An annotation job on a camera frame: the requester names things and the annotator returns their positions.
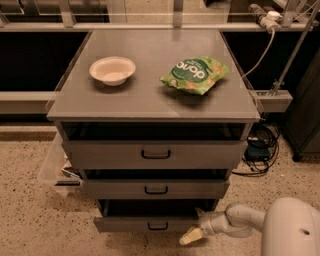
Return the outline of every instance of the plastic bin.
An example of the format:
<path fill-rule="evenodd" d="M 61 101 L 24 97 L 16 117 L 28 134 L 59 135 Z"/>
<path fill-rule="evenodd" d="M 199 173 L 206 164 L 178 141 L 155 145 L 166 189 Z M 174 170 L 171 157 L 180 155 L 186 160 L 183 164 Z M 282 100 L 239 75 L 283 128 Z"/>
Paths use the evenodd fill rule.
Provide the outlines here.
<path fill-rule="evenodd" d="M 52 187 L 61 196 L 66 197 L 70 193 L 82 193 L 82 180 L 76 177 L 66 177 L 61 172 L 61 169 L 68 161 L 61 143 L 62 138 L 57 133 L 41 166 L 38 180 Z"/>

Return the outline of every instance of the white bowl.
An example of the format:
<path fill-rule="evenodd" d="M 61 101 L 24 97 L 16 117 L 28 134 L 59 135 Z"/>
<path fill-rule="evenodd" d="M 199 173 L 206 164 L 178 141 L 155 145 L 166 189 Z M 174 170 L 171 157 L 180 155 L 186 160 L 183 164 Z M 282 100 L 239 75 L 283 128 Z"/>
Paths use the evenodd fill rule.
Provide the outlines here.
<path fill-rule="evenodd" d="M 107 57 L 94 62 L 90 67 L 90 75 L 106 85 L 123 84 L 136 70 L 136 65 L 122 57 Z"/>

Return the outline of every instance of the white wire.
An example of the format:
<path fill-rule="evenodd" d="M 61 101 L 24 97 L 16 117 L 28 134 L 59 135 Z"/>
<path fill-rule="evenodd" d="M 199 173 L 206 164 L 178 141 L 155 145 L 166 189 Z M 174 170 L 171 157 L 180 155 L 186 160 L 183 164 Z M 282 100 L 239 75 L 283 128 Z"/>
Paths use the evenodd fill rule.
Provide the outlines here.
<path fill-rule="evenodd" d="M 310 11 L 318 2 L 319 2 L 319 0 L 318 0 L 318 1 L 315 1 L 314 4 L 309 7 L 308 10 L 304 11 L 303 13 L 300 13 L 300 15 L 298 15 L 297 17 L 295 17 L 292 21 L 295 21 L 295 20 L 301 18 L 303 15 L 307 14 L 307 12 Z"/>
<path fill-rule="evenodd" d="M 271 39 L 270 39 L 269 44 L 268 44 L 267 48 L 265 49 L 264 53 L 262 54 L 262 56 L 258 60 L 257 64 L 254 65 L 254 67 L 252 69 L 250 69 L 247 73 L 245 73 L 241 78 L 246 77 L 247 75 L 249 75 L 253 70 L 255 70 L 259 66 L 260 62 L 263 60 L 264 56 L 267 54 L 267 52 L 268 52 L 268 50 L 269 50 L 269 48 L 270 48 L 270 46 L 271 46 L 271 44 L 273 42 L 275 33 L 276 33 L 276 31 L 274 30 L 274 28 L 272 28 Z"/>

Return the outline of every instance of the gray drawer cabinet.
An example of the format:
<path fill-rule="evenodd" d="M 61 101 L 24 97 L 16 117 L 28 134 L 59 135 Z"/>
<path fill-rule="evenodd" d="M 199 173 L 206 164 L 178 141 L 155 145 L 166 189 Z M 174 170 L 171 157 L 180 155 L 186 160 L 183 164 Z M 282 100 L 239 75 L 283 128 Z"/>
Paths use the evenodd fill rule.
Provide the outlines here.
<path fill-rule="evenodd" d="M 97 229 L 186 231 L 195 208 L 213 210 L 224 197 L 260 118 L 219 31 L 99 30 L 81 50 L 47 118 L 96 200 Z M 231 70 L 206 95 L 159 82 L 169 67 L 205 55 Z M 93 80 L 90 65 L 106 56 L 131 59 L 135 74 L 118 87 Z"/>

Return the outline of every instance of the snack bag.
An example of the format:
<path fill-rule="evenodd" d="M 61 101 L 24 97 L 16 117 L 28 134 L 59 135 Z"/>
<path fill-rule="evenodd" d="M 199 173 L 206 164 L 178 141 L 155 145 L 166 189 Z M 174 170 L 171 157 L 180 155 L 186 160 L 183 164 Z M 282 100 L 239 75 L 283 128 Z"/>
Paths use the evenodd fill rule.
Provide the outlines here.
<path fill-rule="evenodd" d="M 178 63 L 160 81 L 170 87 L 194 94 L 205 94 L 229 72 L 229 68 L 210 57 L 196 57 Z"/>

